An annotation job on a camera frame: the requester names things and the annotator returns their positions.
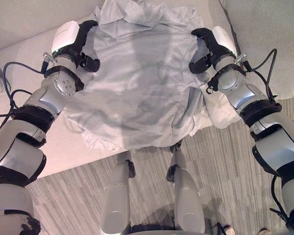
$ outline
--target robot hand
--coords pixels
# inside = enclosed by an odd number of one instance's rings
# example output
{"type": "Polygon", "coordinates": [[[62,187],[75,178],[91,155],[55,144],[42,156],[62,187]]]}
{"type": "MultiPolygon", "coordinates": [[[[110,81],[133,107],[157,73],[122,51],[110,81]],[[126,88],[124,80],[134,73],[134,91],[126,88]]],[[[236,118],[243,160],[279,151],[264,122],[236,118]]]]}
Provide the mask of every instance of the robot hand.
{"type": "Polygon", "coordinates": [[[280,112],[282,106],[274,101],[272,95],[267,97],[246,82],[246,72],[239,65],[243,62],[247,71],[252,69],[245,56],[236,59],[228,48],[218,44],[213,32],[206,28],[196,29],[192,34],[205,41],[210,53],[196,63],[190,63],[190,71],[204,72],[213,65],[217,73],[208,82],[207,93],[220,91],[225,94],[249,126],[250,134],[256,141],[252,148],[255,159],[266,172],[274,175],[273,183],[276,177],[281,177],[286,213],[277,203],[281,210],[278,213],[286,226],[294,230],[294,122],[280,112]]]}
{"type": "Polygon", "coordinates": [[[80,25],[71,21],[57,30],[54,58],[45,54],[41,88],[0,129],[0,235],[37,235],[41,230],[39,221],[33,218],[33,204],[25,186],[44,169],[46,157],[39,147],[46,142],[51,124],[75,92],[84,88],[76,68],[90,72],[99,69],[99,59],[82,52],[88,31],[96,25],[95,21],[80,25]],[[54,63],[46,71],[48,60],[54,63]]]}

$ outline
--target floor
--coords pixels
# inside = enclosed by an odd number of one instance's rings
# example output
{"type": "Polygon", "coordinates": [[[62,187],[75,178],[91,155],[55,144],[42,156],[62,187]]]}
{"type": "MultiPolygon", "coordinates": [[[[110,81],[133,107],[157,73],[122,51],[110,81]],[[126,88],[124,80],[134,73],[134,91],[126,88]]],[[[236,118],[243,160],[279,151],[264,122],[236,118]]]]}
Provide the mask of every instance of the floor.
{"type": "MultiPolygon", "coordinates": [[[[294,98],[283,100],[283,112],[294,119],[294,98]]],[[[285,229],[271,194],[272,176],[251,153],[253,140],[243,121],[226,129],[214,127],[186,137],[182,151],[201,194],[206,233],[217,221],[231,224],[237,235],[255,235],[262,227],[285,229]]],[[[172,224],[173,185],[166,181],[171,153],[168,148],[132,151],[136,177],[130,180],[132,224],[172,224]]],[[[38,179],[27,188],[33,195],[35,216],[42,235],[97,235],[104,188],[115,156],[38,179]]],[[[281,198],[280,181],[276,189],[281,198]]]]}

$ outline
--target gray striped carpet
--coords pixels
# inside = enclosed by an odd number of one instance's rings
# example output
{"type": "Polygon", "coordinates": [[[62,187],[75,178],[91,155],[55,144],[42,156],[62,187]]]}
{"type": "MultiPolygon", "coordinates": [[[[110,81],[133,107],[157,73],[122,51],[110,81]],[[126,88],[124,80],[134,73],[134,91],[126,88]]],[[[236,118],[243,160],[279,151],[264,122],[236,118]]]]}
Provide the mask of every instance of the gray striped carpet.
{"type": "MultiPolygon", "coordinates": [[[[282,101],[283,112],[294,119],[294,98],[282,101]]],[[[285,229],[271,194],[272,176],[251,153],[253,140],[243,121],[226,129],[209,127],[186,137],[182,151],[197,183],[207,218],[206,232],[217,221],[231,224],[237,235],[257,234],[260,228],[285,229]]],[[[130,180],[131,222],[171,225],[173,185],[165,176],[170,164],[168,148],[147,147],[132,152],[136,177],[130,180]]],[[[29,185],[35,216],[43,235],[98,235],[104,187],[115,156],[60,172],[29,185]]],[[[281,198],[280,180],[276,189],[281,198]]]]}

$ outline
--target robot leg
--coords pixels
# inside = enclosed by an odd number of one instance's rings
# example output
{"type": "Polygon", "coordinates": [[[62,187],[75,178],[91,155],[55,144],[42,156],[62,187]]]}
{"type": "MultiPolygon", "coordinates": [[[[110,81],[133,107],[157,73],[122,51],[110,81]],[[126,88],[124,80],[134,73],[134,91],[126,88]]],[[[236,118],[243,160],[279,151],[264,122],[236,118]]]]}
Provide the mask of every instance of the robot leg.
{"type": "Polygon", "coordinates": [[[130,207],[128,178],[135,177],[134,164],[129,151],[121,153],[111,172],[100,218],[101,235],[130,233],[130,207]]]}
{"type": "Polygon", "coordinates": [[[174,183],[174,223],[179,230],[203,233],[205,221],[199,192],[186,170],[185,157],[180,147],[173,148],[167,180],[174,183]]]}

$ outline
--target shoe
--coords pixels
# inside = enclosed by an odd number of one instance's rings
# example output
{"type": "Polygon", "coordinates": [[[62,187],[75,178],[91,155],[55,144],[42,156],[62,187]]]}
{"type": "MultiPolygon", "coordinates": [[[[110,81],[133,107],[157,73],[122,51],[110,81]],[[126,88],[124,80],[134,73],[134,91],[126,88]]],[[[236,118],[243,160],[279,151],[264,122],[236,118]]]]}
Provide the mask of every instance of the shoe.
{"type": "Polygon", "coordinates": [[[235,231],[234,231],[234,228],[232,226],[225,225],[223,227],[223,229],[224,229],[226,235],[235,235],[235,231]]]}

